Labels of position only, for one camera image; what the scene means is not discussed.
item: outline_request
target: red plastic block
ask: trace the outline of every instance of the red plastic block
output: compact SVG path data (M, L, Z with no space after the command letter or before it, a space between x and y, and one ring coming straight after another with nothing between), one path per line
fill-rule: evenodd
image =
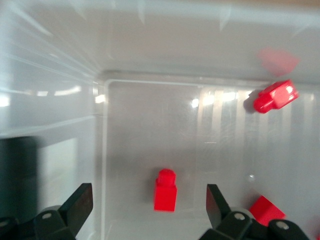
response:
M259 92L258 98L253 102L254 109L262 114L271 109L281 109L299 97L292 81L277 81L265 90Z
M252 215L260 224L268 226L273 219L284 219L286 215L264 196L259 199L249 209Z
M155 180L154 210L174 212L177 199L176 174L171 169L162 169Z

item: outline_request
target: metal screw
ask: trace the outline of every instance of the metal screw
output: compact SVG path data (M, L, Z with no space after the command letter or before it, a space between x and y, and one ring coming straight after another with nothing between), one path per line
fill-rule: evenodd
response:
M7 226L8 223L9 223L8 220L5 220L5 221L0 222L0 228Z
M245 220L245 216L243 216L241 213L237 212L234 217L237 219L237 220Z
M280 229L283 229L283 230L288 230L289 229L289 226L283 221L277 221L275 224Z
M49 218L51 218L51 216L52 216L52 214L50 212L48 212L48 213L42 215L42 219L49 219Z

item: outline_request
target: white surface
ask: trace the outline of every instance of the white surface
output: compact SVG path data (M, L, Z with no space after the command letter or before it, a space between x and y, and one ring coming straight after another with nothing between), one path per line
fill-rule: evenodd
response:
M39 150L38 163L38 211L48 206L64 203L79 186L77 179L76 139L61 141Z
M68 188L93 183L94 212L78 239L125 239L146 217L159 218L148 221L153 239L161 237L161 228L173 239L195 239L208 226L202 192L207 183L221 185L234 206L247 207L256 189L315 237L319 19L316 8L202 0L0 1L0 137L39 136L47 149L42 161L61 166L52 162L51 148L70 163ZM257 57L265 48L285 50L300 62L276 78ZM105 88L112 70L165 74L157 81L172 84L164 88L154 79L128 76ZM182 77L172 80L170 74ZM287 78L298 83L299 100L267 115L244 111L248 92ZM238 79L255 81L240 86ZM103 113L109 104L113 110ZM116 128L107 134L103 125ZM135 189L150 193L151 183L146 190L139 181L149 181L163 165L183 176L180 205L174 215L149 215L151 202L140 202ZM52 181L47 176L45 183ZM126 192L128 182L134 188ZM56 187L41 191L40 206L47 191L60 194ZM136 205L127 215L125 193ZM244 193L248 199L239 199ZM170 223L186 232L169 229ZM142 235L152 238L136 231L132 239Z

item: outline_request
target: translucent plastic wall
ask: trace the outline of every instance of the translucent plastic wall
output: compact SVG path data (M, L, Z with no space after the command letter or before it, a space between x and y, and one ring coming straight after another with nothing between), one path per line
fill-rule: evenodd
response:
M0 137L41 139L38 211L93 183L78 239L197 239L208 183L232 206L265 195L314 238L319 43L314 3L2 0ZM292 104L244 107L286 79L300 92ZM152 203L167 167L171 215Z

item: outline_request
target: red cube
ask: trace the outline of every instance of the red cube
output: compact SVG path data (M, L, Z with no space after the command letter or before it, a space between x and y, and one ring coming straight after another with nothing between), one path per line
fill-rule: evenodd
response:
M155 180L154 210L174 212L176 208L176 174L171 169L162 169Z
M260 196L249 211L252 213L255 220L264 226L268 226L269 222L273 219L284 219L286 217L276 205L264 196Z

